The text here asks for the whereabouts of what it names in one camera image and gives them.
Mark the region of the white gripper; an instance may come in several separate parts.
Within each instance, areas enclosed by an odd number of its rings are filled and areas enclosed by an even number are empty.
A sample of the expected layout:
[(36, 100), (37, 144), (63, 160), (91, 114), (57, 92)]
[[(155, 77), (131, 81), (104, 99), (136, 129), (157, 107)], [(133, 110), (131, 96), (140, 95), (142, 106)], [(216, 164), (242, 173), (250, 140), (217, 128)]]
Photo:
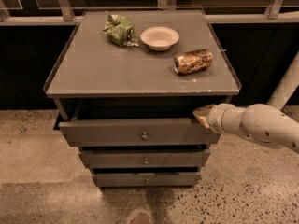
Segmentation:
[(219, 134), (243, 134), (243, 113), (244, 108), (232, 104), (212, 104), (197, 107), (193, 110), (196, 119), (205, 128), (210, 128), (214, 133)]

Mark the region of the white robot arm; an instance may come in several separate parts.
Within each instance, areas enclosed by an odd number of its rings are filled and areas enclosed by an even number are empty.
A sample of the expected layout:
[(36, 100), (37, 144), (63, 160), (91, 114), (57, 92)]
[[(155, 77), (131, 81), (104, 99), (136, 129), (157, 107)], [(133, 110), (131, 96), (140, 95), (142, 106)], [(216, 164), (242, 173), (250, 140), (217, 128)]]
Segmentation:
[(196, 108), (193, 114), (214, 133), (229, 133), (251, 143), (299, 153), (299, 123), (281, 111), (298, 86), (299, 51), (266, 105), (243, 108), (222, 103)]

